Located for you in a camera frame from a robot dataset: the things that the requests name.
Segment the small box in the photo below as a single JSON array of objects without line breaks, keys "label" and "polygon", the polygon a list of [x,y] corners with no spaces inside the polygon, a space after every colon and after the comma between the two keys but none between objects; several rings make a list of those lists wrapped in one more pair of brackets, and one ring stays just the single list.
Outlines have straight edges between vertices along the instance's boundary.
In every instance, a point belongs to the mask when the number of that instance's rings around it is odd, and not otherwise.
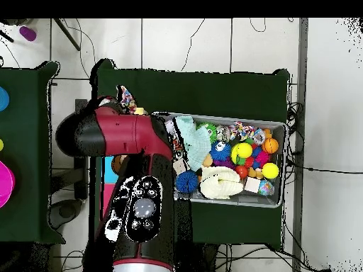
[{"label": "small box", "polygon": [[247,177],[245,183],[245,191],[257,193],[260,183],[261,181],[257,178]]}]

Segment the red ball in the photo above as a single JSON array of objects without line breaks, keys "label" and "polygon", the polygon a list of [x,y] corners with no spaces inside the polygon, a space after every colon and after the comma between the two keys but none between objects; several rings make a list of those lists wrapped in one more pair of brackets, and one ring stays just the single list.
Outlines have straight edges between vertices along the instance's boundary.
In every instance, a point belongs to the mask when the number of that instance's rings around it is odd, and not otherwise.
[{"label": "red ball", "polygon": [[245,179],[248,175],[248,169],[245,166],[236,166],[235,171],[238,173],[241,179]]},{"label": "red ball", "polygon": [[252,164],[253,164],[253,161],[254,161],[255,159],[253,158],[253,157],[248,157],[248,158],[246,158],[246,160],[245,160],[245,167],[246,168],[250,168],[250,167],[252,167]]}]

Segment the green spiky ball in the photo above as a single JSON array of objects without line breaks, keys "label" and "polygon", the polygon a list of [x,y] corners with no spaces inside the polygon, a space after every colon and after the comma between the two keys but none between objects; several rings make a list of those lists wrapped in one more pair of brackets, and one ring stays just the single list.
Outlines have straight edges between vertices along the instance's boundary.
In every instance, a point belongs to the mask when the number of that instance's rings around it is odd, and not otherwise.
[{"label": "green spiky ball", "polygon": [[201,123],[199,124],[196,129],[201,127],[205,127],[209,133],[209,138],[211,139],[211,143],[213,144],[217,140],[217,129],[212,123]]}]

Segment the pink ball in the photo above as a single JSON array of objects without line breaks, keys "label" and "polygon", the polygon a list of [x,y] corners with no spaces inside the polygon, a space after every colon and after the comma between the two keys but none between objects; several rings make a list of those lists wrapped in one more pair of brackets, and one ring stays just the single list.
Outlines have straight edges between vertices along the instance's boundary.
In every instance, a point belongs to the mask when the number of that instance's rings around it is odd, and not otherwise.
[{"label": "pink ball", "polygon": [[263,165],[269,162],[269,154],[267,152],[261,151],[256,157],[256,162],[259,162],[262,168]]}]

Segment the metal frame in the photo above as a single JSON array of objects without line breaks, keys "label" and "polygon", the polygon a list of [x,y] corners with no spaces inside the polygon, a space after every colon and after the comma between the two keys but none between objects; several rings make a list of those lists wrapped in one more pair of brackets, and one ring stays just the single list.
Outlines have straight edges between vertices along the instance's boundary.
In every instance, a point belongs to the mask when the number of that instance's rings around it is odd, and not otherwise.
[{"label": "metal frame", "polygon": [[[297,102],[303,104],[297,130],[305,137],[305,103],[306,103],[306,70],[308,62],[308,18],[299,18],[299,47],[298,47],[298,97]],[[296,151],[302,150],[296,155],[296,165],[303,166],[303,139],[300,135],[296,135],[295,141]],[[295,186],[294,186],[294,224],[293,224],[293,240],[292,254],[296,257],[292,259],[292,272],[300,272],[301,260],[301,229],[303,219],[303,169],[295,168]]]}]

